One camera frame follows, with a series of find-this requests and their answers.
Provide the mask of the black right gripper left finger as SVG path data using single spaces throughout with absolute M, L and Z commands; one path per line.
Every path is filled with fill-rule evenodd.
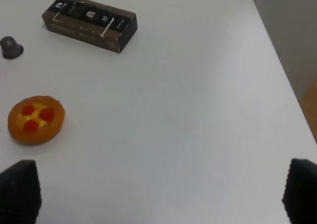
M 20 160 L 0 173 L 2 224 L 34 224 L 41 205 L 41 188 L 34 160 Z

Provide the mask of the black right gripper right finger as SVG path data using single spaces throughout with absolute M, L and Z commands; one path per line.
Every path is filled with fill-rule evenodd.
M 284 209 L 292 224 L 317 222 L 317 165 L 307 159 L 293 158 L 285 191 Z

